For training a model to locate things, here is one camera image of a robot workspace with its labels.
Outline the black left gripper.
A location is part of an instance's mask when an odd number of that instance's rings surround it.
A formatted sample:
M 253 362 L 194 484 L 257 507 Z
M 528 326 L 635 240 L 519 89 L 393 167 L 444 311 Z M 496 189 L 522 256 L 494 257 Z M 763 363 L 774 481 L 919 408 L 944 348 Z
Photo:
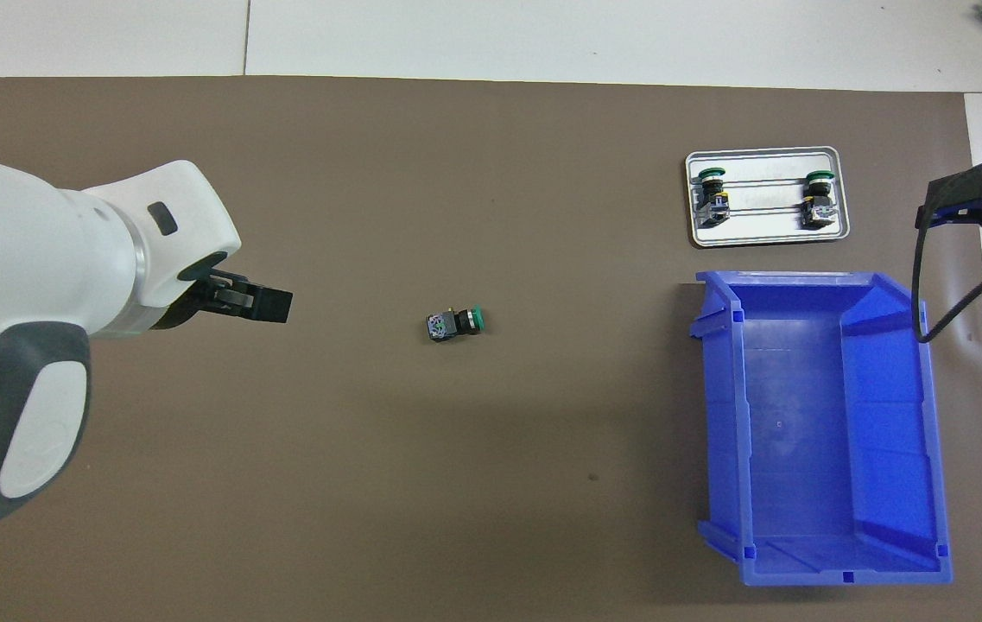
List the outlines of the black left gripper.
M 247 321 L 286 323 L 293 296 L 293 292 L 262 286 L 238 273 L 210 270 L 193 281 L 150 329 L 174 329 L 199 311 Z

